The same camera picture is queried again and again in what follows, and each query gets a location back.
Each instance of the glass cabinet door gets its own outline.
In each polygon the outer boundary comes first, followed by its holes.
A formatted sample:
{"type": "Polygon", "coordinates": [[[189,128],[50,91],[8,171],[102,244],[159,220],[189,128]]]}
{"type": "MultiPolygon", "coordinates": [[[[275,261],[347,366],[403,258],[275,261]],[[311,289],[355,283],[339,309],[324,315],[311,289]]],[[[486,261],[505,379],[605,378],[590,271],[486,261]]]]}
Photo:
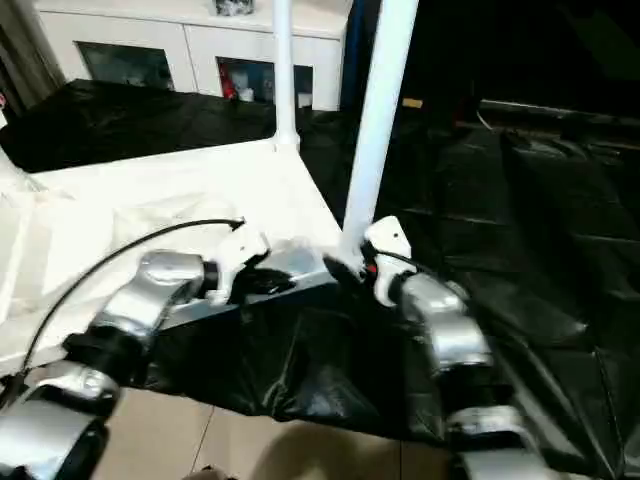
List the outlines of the glass cabinet door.
{"type": "Polygon", "coordinates": [[[68,81],[197,90],[180,24],[54,12],[42,12],[40,19],[68,81]]]}
{"type": "MultiPolygon", "coordinates": [[[[272,62],[217,57],[222,95],[245,101],[273,103],[275,73],[272,62]]],[[[313,99],[313,67],[296,65],[294,85],[298,107],[311,106],[313,99]]]]}
{"type": "Polygon", "coordinates": [[[76,42],[93,80],[174,90],[164,50],[76,42]]]}

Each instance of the tile floor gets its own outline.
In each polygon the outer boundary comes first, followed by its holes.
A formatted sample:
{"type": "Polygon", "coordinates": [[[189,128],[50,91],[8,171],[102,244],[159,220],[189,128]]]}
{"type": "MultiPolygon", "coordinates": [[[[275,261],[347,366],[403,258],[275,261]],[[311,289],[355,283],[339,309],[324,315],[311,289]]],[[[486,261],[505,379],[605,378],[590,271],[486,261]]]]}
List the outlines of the tile floor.
{"type": "Polygon", "coordinates": [[[94,480],[181,480],[216,465],[238,480],[444,480],[429,447],[306,422],[243,417],[129,390],[94,480]]]}

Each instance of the black plastic sheet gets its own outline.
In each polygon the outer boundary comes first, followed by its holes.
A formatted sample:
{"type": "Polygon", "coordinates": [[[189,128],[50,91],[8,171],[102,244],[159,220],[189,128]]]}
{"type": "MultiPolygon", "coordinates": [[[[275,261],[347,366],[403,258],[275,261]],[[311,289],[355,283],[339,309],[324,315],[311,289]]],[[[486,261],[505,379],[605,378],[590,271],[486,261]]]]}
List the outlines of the black plastic sheet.
{"type": "MultiPolygon", "coordinates": [[[[273,109],[74,82],[0,131],[41,171],[264,138],[273,109]]],[[[302,157],[344,212],[357,123],[300,112],[302,157]]],[[[638,154],[430,132],[400,112],[378,216],[471,292],[549,464],[640,477],[638,154]]],[[[161,335],[146,386],[247,415],[442,445],[416,332],[363,291],[326,286],[161,335]]]]}

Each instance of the silver robot arm segment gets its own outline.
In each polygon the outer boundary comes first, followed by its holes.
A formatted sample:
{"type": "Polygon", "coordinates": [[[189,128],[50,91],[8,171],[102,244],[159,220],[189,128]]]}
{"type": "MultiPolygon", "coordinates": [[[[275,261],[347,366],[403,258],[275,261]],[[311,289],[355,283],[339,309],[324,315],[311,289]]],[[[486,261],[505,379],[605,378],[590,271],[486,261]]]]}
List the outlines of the silver robot arm segment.
{"type": "Polygon", "coordinates": [[[495,364],[469,312],[466,293],[427,273],[415,273],[413,262],[403,262],[402,257],[410,261],[411,248],[394,217],[372,225],[365,237],[378,252],[376,298],[397,306],[420,329],[431,368],[427,373],[438,386],[446,437],[455,453],[453,478],[554,478],[513,405],[513,387],[495,364]]]}
{"type": "Polygon", "coordinates": [[[150,252],[134,278],[107,301],[68,354],[0,416],[0,478],[91,477],[108,439],[105,427],[172,307],[205,279],[197,255],[150,252]]]}

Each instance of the black cable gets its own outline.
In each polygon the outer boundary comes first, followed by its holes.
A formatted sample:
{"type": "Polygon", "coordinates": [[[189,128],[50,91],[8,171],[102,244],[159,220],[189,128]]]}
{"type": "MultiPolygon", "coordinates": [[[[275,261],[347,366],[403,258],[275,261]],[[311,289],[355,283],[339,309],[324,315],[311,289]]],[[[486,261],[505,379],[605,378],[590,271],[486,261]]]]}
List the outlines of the black cable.
{"type": "Polygon", "coordinates": [[[156,232],[149,233],[144,237],[138,238],[137,240],[134,240],[133,242],[128,243],[123,247],[120,247],[119,249],[110,253],[109,255],[104,257],[102,260],[100,260],[98,263],[93,265],[89,270],[87,270],[84,274],[82,274],[75,282],[73,282],[69,286],[69,288],[67,288],[67,290],[65,290],[65,292],[60,296],[60,298],[56,301],[56,303],[53,304],[49,312],[45,315],[42,322],[40,322],[40,325],[38,326],[36,333],[31,339],[31,343],[29,344],[27,353],[25,354],[24,359],[22,360],[22,365],[20,367],[20,370],[18,371],[18,373],[16,373],[14,380],[11,383],[11,386],[7,387],[10,390],[7,392],[6,395],[3,395],[4,401],[2,402],[2,404],[0,404],[0,409],[5,405],[11,405],[19,396],[20,387],[22,386],[24,379],[26,377],[27,369],[29,368],[29,364],[31,363],[31,358],[33,357],[35,348],[38,345],[38,341],[40,340],[42,333],[51,322],[51,319],[54,317],[54,315],[57,313],[60,307],[64,304],[64,302],[66,302],[67,299],[85,281],[87,281],[91,276],[93,276],[98,270],[100,270],[106,264],[110,263],[111,261],[113,261],[115,258],[122,255],[123,253],[131,250],[132,248],[135,248],[139,245],[142,245],[143,243],[148,242],[149,240],[153,240],[154,238],[161,237],[163,235],[174,232],[176,230],[183,230],[185,228],[198,227],[202,225],[228,225],[231,227],[232,230],[235,230],[238,227],[240,227],[242,224],[244,224],[244,222],[239,220],[210,219],[210,220],[194,220],[190,222],[179,223],[177,225],[171,225],[169,227],[162,228],[156,232]]]}
{"type": "Polygon", "coordinates": [[[395,258],[396,260],[401,260],[405,263],[408,263],[412,267],[416,267],[419,272],[426,273],[427,275],[430,275],[434,278],[440,278],[440,275],[438,275],[436,272],[428,267],[425,267],[423,264],[414,260],[413,258],[405,257],[404,255],[400,255],[399,253],[386,252],[384,250],[375,250],[375,253],[377,255],[384,255],[385,257],[391,257],[395,258]]]}

